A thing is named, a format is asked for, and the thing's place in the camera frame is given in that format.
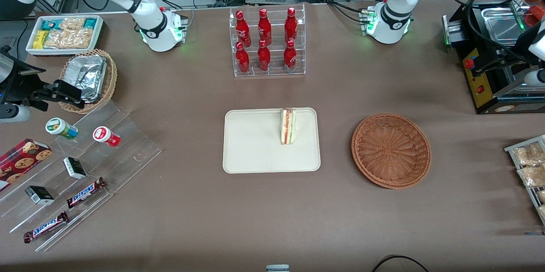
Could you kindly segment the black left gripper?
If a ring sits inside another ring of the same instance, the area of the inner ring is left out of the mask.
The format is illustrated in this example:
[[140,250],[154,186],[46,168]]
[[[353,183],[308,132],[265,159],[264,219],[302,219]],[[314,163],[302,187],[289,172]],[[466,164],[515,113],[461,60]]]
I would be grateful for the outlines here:
[[498,60],[495,55],[479,55],[474,57],[475,75],[510,68],[514,65],[535,64],[535,55],[529,50],[534,39],[535,36],[520,36],[512,47],[506,47],[502,43],[496,42],[496,50],[500,53],[497,55]]

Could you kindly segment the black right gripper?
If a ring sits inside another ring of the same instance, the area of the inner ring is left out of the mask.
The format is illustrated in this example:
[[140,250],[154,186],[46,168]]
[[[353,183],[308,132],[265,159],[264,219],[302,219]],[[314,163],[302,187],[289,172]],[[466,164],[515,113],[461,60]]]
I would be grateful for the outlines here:
[[58,104],[62,109],[84,109],[85,103],[70,99],[80,99],[82,91],[64,80],[53,84],[43,82],[38,76],[46,72],[43,68],[29,65],[12,56],[10,46],[1,47],[1,104],[16,104],[47,111],[47,102],[65,99]]

